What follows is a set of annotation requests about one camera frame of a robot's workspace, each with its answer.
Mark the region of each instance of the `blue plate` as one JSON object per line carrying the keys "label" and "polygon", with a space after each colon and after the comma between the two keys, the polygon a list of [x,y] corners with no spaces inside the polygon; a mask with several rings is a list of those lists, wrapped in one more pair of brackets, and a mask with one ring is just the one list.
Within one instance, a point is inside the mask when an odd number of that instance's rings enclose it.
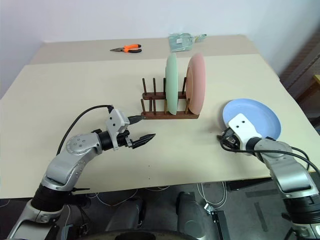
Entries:
{"label": "blue plate", "polygon": [[266,105],[248,98],[232,100],[223,108],[222,118],[227,124],[236,115],[242,113],[263,138],[278,139],[281,134],[281,123],[277,115]]}

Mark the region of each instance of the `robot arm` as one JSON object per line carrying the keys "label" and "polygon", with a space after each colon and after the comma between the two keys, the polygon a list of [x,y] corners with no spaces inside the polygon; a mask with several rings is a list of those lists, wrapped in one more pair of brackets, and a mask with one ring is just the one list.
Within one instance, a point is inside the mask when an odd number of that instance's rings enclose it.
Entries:
{"label": "robot arm", "polygon": [[223,149],[250,153],[265,163],[283,199],[297,237],[319,239],[319,191],[308,171],[292,155],[283,153],[292,153],[292,148],[285,142],[262,138],[241,113],[230,120],[228,127],[220,138]]}
{"label": "robot arm", "polygon": [[123,112],[113,107],[109,109],[109,113],[106,131],[98,129],[88,134],[72,137],[66,143],[65,149],[51,161],[39,188],[34,197],[26,204],[8,239],[28,237],[35,239],[33,235],[28,236],[32,231],[30,231],[29,225],[25,227],[27,222],[28,224],[31,222],[48,225],[47,231],[44,231],[47,233],[60,217],[63,206],[74,203],[75,196],[72,196],[72,192],[78,190],[75,185],[86,164],[94,157],[112,148],[118,150],[121,146],[132,149],[140,147],[155,136],[155,134],[147,134],[132,141],[127,128],[130,124],[135,124],[144,117],[126,117]]}

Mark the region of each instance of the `beige table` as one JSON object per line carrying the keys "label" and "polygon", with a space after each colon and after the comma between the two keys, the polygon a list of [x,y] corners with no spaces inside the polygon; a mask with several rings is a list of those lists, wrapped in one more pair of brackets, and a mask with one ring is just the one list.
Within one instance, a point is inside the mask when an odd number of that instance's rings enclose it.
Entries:
{"label": "beige table", "polygon": [[[108,46],[105,56],[97,50],[103,43]],[[124,43],[141,43],[144,55],[109,53]],[[154,43],[158,49],[150,48]],[[90,49],[96,54],[86,55]],[[133,139],[156,136],[140,148],[122,147],[96,157],[77,187],[102,192],[267,177],[269,171],[258,159],[226,152],[216,140],[224,129],[222,109],[236,98],[268,105],[282,123],[279,140],[303,149],[320,166],[320,137],[250,41],[243,36],[210,37],[192,52],[178,54],[180,85],[190,56],[200,51],[205,55],[207,88],[199,119],[145,120],[130,126]],[[166,39],[45,45],[1,100],[0,198],[33,196],[62,136],[83,110],[113,104],[127,116],[139,114],[142,77],[149,90],[152,77],[160,86],[168,54]],[[107,117],[102,109],[87,113],[70,137],[104,130]]]}

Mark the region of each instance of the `floor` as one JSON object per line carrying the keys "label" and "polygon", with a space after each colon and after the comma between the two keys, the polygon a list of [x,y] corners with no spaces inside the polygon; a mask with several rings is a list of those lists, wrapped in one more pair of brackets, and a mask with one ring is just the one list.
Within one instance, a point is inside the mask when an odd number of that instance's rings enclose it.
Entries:
{"label": "floor", "polygon": [[[320,186],[318,176],[312,174],[317,186]],[[219,182],[205,183],[204,191],[210,201],[220,200],[223,192]],[[149,191],[139,189],[136,196],[146,200],[146,216],[142,229],[173,230],[177,229],[176,198],[179,192],[195,192],[196,200],[204,206],[196,184],[173,185],[164,191]],[[110,204],[117,203],[135,192],[133,190],[101,193],[100,199]],[[15,221],[22,212],[25,201],[13,199],[10,203],[0,208],[0,239],[5,239]],[[221,208],[224,210],[230,238],[232,240],[281,240],[285,237],[291,224],[281,217],[285,206],[280,199],[273,181],[227,192],[227,201]],[[116,207],[108,207],[96,198],[91,201],[91,206],[84,209],[94,223],[92,233],[104,231]],[[62,212],[58,224],[63,226],[68,215],[68,209]],[[81,220],[76,207],[71,207],[71,216],[68,223]]]}

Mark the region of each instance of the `plate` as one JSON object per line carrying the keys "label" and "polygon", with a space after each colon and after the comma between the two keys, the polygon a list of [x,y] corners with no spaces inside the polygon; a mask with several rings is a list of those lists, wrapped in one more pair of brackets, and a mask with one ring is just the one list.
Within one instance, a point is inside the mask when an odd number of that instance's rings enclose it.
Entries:
{"label": "plate", "polygon": [[279,138],[282,129],[279,118],[263,103],[248,98],[239,98],[228,102],[222,113],[224,124],[239,113],[245,115],[263,138],[271,137],[275,140]]}
{"label": "plate", "polygon": [[189,110],[199,115],[206,93],[206,66],[201,53],[192,56],[186,71],[185,94],[190,99]]}
{"label": "plate", "polygon": [[176,115],[178,108],[178,66],[175,53],[172,53],[166,60],[165,97],[167,110]]}

